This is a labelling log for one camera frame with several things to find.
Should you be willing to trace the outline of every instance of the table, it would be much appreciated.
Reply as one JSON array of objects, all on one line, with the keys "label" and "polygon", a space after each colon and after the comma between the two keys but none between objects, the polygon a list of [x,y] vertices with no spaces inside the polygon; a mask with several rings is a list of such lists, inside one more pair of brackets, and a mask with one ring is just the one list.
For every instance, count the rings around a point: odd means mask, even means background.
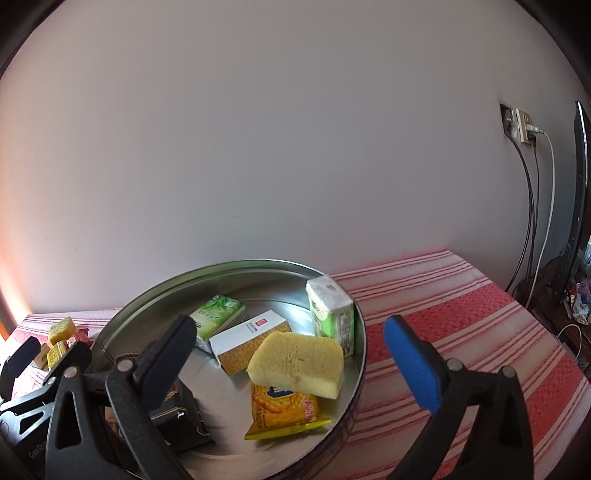
[{"label": "table", "polygon": [[[368,367],[353,431],[317,479],[385,478],[428,419],[382,341],[383,321],[394,313],[403,315],[444,358],[459,358],[471,369],[489,372],[503,365],[515,368],[530,416],[535,478],[546,477],[589,412],[591,387],[540,322],[474,266],[447,250],[332,276],[363,312]],[[117,311],[69,315],[96,336]],[[5,353],[29,335],[44,340],[48,327],[67,314],[30,315],[8,339]],[[43,376],[29,367],[17,382],[17,394],[35,388]],[[474,408],[468,409],[438,478],[453,469],[475,413]]]}]

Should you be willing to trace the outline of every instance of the green packet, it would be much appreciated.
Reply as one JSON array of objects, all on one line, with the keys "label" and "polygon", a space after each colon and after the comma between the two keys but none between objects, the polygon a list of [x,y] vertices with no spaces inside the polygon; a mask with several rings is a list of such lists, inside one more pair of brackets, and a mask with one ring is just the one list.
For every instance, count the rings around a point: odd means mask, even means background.
[{"label": "green packet", "polygon": [[213,335],[247,320],[244,303],[224,295],[213,296],[190,317],[197,325],[195,346],[208,353],[212,353],[209,339]]}]

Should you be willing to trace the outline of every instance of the white wall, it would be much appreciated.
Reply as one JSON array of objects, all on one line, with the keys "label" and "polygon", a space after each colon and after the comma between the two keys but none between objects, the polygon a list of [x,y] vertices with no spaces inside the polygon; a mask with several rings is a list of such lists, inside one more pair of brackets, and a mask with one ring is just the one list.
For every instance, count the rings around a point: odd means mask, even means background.
[{"label": "white wall", "polygon": [[527,190],[499,100],[554,141],[551,258],[583,98],[513,0],[67,0],[0,82],[2,251],[37,312],[248,257],[339,271],[448,247],[504,286]]}]

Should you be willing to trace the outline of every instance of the dark snack package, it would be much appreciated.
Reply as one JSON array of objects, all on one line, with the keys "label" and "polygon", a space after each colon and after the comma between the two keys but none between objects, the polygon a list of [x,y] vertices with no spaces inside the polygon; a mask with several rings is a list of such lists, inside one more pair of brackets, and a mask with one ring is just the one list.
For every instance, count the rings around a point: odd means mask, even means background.
[{"label": "dark snack package", "polygon": [[178,378],[160,408],[150,411],[152,423],[175,453],[212,441],[193,393]]}]

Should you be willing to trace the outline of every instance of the green tissue pack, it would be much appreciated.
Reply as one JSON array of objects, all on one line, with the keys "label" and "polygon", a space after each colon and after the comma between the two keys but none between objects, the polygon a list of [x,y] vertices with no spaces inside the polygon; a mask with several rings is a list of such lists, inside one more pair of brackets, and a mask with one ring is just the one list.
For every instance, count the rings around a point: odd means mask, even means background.
[{"label": "green tissue pack", "polygon": [[224,295],[213,296],[190,317],[197,325],[195,346],[207,353],[212,353],[209,339],[213,335],[248,319],[244,303]]},{"label": "green tissue pack", "polygon": [[355,350],[355,315],[353,300],[328,275],[306,282],[314,332],[318,337],[336,340],[345,357]]}]

